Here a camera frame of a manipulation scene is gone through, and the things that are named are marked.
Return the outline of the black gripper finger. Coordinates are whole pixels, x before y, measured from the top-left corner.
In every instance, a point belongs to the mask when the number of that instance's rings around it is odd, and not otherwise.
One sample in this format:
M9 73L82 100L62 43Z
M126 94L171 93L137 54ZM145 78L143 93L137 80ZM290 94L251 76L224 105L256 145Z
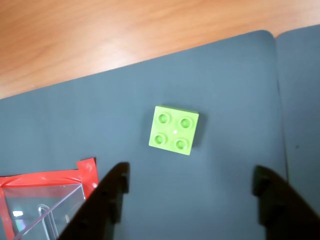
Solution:
M59 236L60 240L112 240L129 193L130 163L116 164Z
M287 181L272 169L257 165L252 194L258 199L258 223L267 240L318 240L320 217Z

